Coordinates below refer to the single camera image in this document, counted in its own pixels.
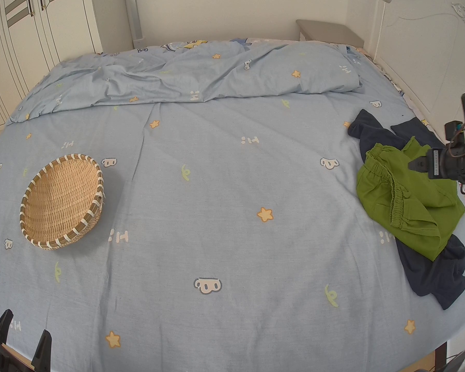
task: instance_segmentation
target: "pile of clothes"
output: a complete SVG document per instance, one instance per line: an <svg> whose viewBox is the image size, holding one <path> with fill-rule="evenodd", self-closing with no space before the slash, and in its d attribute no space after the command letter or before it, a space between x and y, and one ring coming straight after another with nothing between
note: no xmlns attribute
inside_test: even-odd
<svg viewBox="0 0 465 372"><path fill-rule="evenodd" d="M457 183L408 169L431 147L444 147L416 117L385 129L362 109L348 128L364 165L356 192L367 214L396 237L403 269L419 296L446 310L465 290L465 246L453 234L465 206Z"/></svg>

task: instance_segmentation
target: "nightstand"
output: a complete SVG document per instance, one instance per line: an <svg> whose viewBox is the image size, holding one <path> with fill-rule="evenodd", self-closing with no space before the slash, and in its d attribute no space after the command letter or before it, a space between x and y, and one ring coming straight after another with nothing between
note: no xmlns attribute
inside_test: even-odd
<svg viewBox="0 0 465 372"><path fill-rule="evenodd" d="M345 25L330 22L308 21L298 19L299 40L318 40L325 43L348 44L363 48L363 40Z"/></svg>

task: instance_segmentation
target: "star print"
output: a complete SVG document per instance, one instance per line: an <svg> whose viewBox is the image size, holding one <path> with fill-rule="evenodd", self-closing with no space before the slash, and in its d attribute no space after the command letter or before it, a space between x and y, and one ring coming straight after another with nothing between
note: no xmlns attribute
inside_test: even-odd
<svg viewBox="0 0 465 372"><path fill-rule="evenodd" d="M108 345L111 349L113 349L114 347L120 347L120 336L114 335L113 331L110 331L110 334L105 337L105 340L108 342Z"/></svg>
<svg viewBox="0 0 465 372"><path fill-rule="evenodd" d="M262 220L262 222L266 222L267 220L272 220L274 218L272 216L272 209L265 209L264 207L261 208L257 216Z"/></svg>
<svg viewBox="0 0 465 372"><path fill-rule="evenodd" d="M408 332L409 335L411 335L415 331L415 320L408 320L407 325L405 327L405 331Z"/></svg>

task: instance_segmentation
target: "mattress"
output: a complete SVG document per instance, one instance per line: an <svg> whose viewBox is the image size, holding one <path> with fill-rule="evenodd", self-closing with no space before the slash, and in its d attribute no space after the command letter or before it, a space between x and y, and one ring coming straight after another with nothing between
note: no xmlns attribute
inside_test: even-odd
<svg viewBox="0 0 465 372"><path fill-rule="evenodd" d="M417 296L356 195L361 109L414 117L360 52L317 42L172 43L56 66L0 136L0 315L55 371L397 371L465 325ZM45 251L25 189L82 153L99 223ZM454 234L465 245L465 214Z"/></svg>

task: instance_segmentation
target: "white wardrobe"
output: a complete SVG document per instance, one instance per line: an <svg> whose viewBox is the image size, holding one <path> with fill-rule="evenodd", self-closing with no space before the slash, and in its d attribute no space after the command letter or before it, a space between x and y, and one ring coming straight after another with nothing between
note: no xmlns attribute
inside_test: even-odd
<svg viewBox="0 0 465 372"><path fill-rule="evenodd" d="M57 63L132 48L125 0L0 0L0 132Z"/></svg>

